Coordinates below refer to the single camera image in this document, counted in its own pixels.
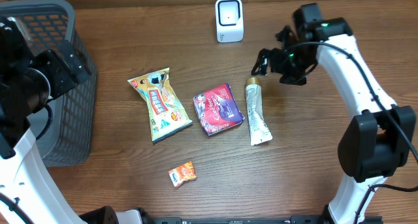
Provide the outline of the white tube with gold cap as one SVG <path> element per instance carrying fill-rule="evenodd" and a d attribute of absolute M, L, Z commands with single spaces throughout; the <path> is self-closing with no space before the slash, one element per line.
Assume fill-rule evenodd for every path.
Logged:
<path fill-rule="evenodd" d="M 270 129 L 263 117 L 261 82 L 257 77 L 251 77 L 246 80 L 245 94 L 250 144 L 255 146 L 272 140 Z"/>

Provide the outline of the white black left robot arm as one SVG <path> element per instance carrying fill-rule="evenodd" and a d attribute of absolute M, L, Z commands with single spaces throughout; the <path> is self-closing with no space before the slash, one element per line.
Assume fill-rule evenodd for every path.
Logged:
<path fill-rule="evenodd" d="M 142 208 L 103 206 L 82 215 L 69 206 L 42 162 L 28 116 L 91 76 L 67 41 L 61 54 L 34 56 L 18 21 L 1 18 L 1 214 L 9 223 L 153 223 Z"/>

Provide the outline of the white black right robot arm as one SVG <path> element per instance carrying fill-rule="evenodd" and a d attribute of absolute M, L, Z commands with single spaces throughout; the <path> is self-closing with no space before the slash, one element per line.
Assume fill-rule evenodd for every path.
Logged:
<path fill-rule="evenodd" d="M 379 85 L 361 56 L 357 40 L 343 18 L 324 19 L 315 3 L 293 13 L 293 26 L 276 34 L 280 48 L 262 49 L 252 75 L 280 74 L 282 84 L 302 86 L 322 66 L 342 97 L 349 125 L 338 144 L 344 172 L 334 198 L 315 223 L 381 223 L 365 211 L 387 178 L 417 155 L 412 138 L 416 115 L 398 106 Z"/>

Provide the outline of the yellow snack bag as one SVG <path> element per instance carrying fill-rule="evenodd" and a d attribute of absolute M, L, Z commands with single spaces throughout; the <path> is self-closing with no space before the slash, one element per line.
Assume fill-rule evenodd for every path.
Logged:
<path fill-rule="evenodd" d="M 147 104 L 154 144 L 193 124 L 170 84 L 169 73 L 167 67 L 127 81 Z"/>

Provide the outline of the small orange snack packet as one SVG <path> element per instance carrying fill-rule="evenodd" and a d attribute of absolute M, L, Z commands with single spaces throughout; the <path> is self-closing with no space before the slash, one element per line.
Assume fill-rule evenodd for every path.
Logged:
<path fill-rule="evenodd" d="M 186 162 L 169 171 L 169 177 L 174 187 L 180 187 L 184 182 L 195 180 L 197 175 L 192 161 Z"/>

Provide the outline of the red purple Carefree pad pack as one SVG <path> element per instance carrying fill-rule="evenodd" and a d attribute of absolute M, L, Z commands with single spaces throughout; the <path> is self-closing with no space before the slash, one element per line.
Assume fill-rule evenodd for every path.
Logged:
<path fill-rule="evenodd" d="M 194 96 L 193 103 L 201 126 L 208 136 L 240 125 L 245 120 L 228 83 Z"/>

